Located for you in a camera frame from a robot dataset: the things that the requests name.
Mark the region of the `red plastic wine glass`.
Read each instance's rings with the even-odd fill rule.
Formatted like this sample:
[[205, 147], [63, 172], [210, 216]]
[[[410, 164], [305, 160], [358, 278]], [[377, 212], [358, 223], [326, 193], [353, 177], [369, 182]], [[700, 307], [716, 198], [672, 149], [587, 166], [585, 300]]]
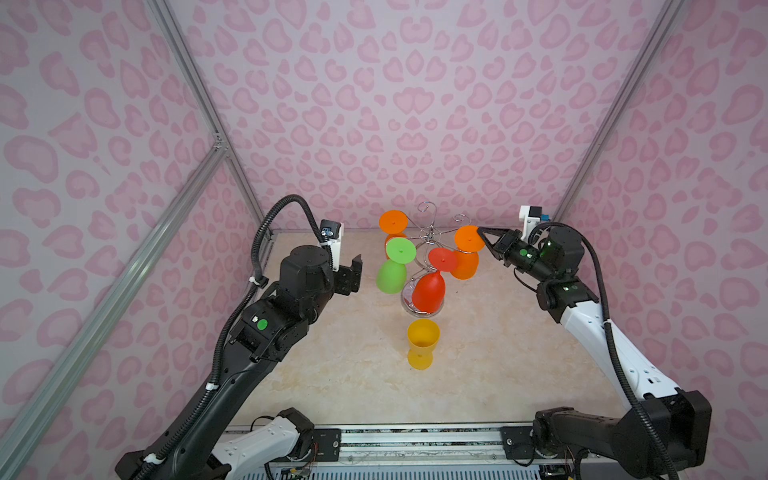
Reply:
[[431, 270], [418, 280], [412, 293], [414, 308], [427, 314], [436, 313], [445, 297], [446, 284], [443, 273], [451, 273], [458, 266], [458, 260], [452, 250], [434, 248], [429, 251], [427, 260]]

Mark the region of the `yellow plastic wine glass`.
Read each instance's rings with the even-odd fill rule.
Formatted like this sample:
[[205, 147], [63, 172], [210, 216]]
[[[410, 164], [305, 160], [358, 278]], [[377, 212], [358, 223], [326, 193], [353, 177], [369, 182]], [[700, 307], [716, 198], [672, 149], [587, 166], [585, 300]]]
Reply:
[[434, 350], [440, 340], [439, 326], [430, 319], [412, 322], [407, 329], [409, 365], [416, 370], [426, 370], [433, 363]]

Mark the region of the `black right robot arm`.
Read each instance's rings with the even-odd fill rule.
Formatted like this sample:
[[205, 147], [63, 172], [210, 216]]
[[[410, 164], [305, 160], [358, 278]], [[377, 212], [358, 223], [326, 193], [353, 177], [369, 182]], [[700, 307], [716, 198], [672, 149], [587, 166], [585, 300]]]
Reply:
[[543, 222], [519, 230], [480, 227], [493, 257], [532, 277], [541, 310], [571, 334], [622, 395], [620, 418], [572, 407], [540, 410], [532, 443], [541, 451], [571, 447], [616, 461], [636, 478], [678, 478], [703, 464], [712, 406], [661, 372], [612, 320], [602, 266], [594, 246], [575, 228]]

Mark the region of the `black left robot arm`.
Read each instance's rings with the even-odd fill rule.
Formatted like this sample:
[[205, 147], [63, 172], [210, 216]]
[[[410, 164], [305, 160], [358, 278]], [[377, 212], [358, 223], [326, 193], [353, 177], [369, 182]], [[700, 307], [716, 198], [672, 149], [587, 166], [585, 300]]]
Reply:
[[218, 453], [222, 434], [252, 391], [302, 340], [336, 294], [360, 288], [363, 262], [340, 263], [344, 226], [324, 220], [317, 245], [294, 248], [280, 264], [277, 282], [259, 299], [251, 294], [234, 313], [214, 348], [209, 377], [182, 413], [144, 450], [125, 454], [121, 479], [232, 479], [243, 460], [261, 453]]

